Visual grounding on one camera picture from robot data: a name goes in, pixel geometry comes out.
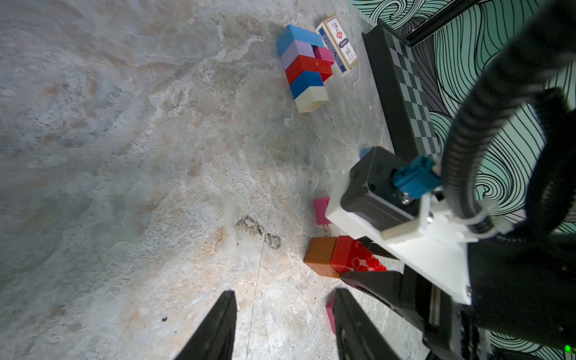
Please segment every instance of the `white block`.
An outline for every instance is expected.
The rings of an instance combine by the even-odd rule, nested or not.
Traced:
[[[294,101],[298,112],[310,112],[324,105],[328,101],[328,94],[323,86],[308,86]]]

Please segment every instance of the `toy building block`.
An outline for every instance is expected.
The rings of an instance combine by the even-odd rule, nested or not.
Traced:
[[[292,90],[294,99],[309,86],[323,86],[322,75],[315,71],[303,71],[302,74],[290,84],[290,90]]]
[[[330,63],[330,65],[332,65],[336,62],[336,60],[334,60],[334,54],[332,53],[332,51],[330,49],[325,48],[325,47],[314,48],[314,56],[317,59],[326,60],[327,62]]]
[[[328,101],[328,94],[323,86],[309,86],[294,101],[298,112],[311,112]]]
[[[308,245],[304,263],[320,276],[339,278],[340,274],[330,266],[330,259],[337,237],[313,237]]]
[[[314,51],[312,50],[312,45],[308,43],[303,43],[298,40],[292,41],[288,49],[280,56],[282,60],[282,65],[284,70],[294,62],[294,60],[299,56],[308,56],[314,58]]]
[[[324,82],[332,76],[332,68],[330,66],[330,63],[326,60],[299,55],[296,60],[290,64],[288,69],[286,69],[288,84],[292,84],[292,82],[296,80],[303,71],[315,71],[320,73],[322,81]]]
[[[332,332],[336,334],[336,319],[334,318],[334,300],[332,300],[328,305],[326,305],[326,312],[328,313],[328,321],[330,321],[330,327],[332,327]]]
[[[338,273],[349,271],[386,271],[378,259],[358,240],[339,236],[334,246],[330,266]]]
[[[294,40],[302,41],[318,47],[325,47],[322,37],[317,33],[289,24],[286,26],[286,32],[280,35],[278,42],[276,42],[280,56],[284,55],[284,52]]]
[[[316,210],[316,223],[318,225],[328,225],[329,223],[332,223],[332,221],[326,219],[326,209],[328,208],[329,202],[330,197],[314,200],[314,209]]]

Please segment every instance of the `light blue block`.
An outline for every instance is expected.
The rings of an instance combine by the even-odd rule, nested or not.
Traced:
[[[289,24],[286,27],[286,32],[280,35],[276,46],[278,46],[278,52],[280,56],[284,54],[288,46],[294,40],[302,41],[304,43],[308,43],[310,45],[318,46],[318,47],[326,47],[324,46],[324,41],[322,41],[322,37],[315,32],[304,30],[292,24]]]

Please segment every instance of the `checkered pattern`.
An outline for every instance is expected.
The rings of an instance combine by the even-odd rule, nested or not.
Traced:
[[[385,32],[385,34],[390,46],[390,53],[392,54],[392,61],[395,65],[400,89],[404,96],[418,152],[420,155],[427,155],[436,160],[441,154],[440,144],[434,133],[430,111],[424,105],[424,93],[422,92],[420,78],[416,72],[412,49],[388,32]]]

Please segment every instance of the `magenta block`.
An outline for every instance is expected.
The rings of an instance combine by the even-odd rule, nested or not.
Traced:
[[[326,219],[326,209],[328,208],[328,203],[330,198],[320,198],[314,200],[314,208],[316,209],[316,223],[318,225],[328,225],[332,221]]]
[[[288,49],[282,54],[280,57],[282,60],[282,65],[284,65],[284,70],[288,69],[290,64],[299,56],[309,56],[311,58],[314,57],[314,51],[312,50],[312,45],[308,43],[303,43],[298,40],[292,41]]]
[[[334,302],[326,305],[326,312],[328,313],[328,320],[330,321],[330,326],[332,327],[332,332],[336,334],[336,320],[334,319]]]
[[[326,60],[327,62],[330,63],[330,65],[332,65],[336,62],[336,60],[334,60],[334,55],[332,54],[332,51],[330,49],[325,48],[325,47],[315,48],[314,49],[314,56],[317,59]]]

